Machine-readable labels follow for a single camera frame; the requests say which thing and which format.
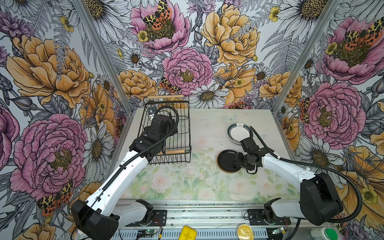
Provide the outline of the black plate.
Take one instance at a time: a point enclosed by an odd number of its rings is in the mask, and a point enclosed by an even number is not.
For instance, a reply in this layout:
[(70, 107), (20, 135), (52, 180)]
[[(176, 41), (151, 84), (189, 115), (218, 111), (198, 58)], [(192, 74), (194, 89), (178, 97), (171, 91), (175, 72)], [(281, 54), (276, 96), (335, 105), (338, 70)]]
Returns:
[(238, 152), (234, 150), (224, 150), (217, 156), (218, 167), (226, 173), (236, 173), (241, 167), (236, 164)]

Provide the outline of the black wire dish rack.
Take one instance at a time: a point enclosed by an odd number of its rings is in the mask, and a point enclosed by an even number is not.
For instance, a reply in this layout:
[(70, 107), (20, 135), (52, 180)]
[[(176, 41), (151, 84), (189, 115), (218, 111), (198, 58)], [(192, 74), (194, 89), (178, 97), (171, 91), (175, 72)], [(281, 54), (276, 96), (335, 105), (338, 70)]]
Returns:
[[(156, 141), (165, 139), (163, 151), (157, 154), (150, 165), (190, 163), (191, 115), (190, 100), (184, 95), (150, 96), (144, 104), (138, 137), (146, 135)], [(156, 107), (154, 117), (148, 109)]]

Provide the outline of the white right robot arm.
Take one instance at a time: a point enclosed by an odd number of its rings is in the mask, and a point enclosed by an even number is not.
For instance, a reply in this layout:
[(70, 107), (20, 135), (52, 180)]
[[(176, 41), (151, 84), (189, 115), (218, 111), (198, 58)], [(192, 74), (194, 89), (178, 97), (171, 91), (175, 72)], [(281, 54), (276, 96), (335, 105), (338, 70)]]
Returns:
[(235, 154), (235, 163), (255, 174), (259, 167), (278, 174), (300, 193), (299, 200), (275, 198), (264, 204), (263, 218), (267, 223), (278, 218), (305, 219), (320, 226), (330, 222), (344, 209), (331, 177), (303, 169), (292, 161), (270, 153)]

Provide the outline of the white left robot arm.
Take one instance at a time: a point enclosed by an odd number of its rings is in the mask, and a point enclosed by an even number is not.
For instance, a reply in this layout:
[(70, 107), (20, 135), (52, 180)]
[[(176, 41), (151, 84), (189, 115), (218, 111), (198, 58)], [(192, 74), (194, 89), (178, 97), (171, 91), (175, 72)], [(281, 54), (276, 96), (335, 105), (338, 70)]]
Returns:
[(140, 171), (164, 152), (166, 139), (178, 132), (179, 120), (174, 108), (167, 114), (155, 113), (150, 126), (132, 142), (108, 179), (85, 201), (75, 201), (72, 214), (79, 233), (91, 240), (109, 240), (122, 227), (152, 221), (153, 206), (148, 202), (136, 200), (123, 207), (117, 207), (117, 203)]

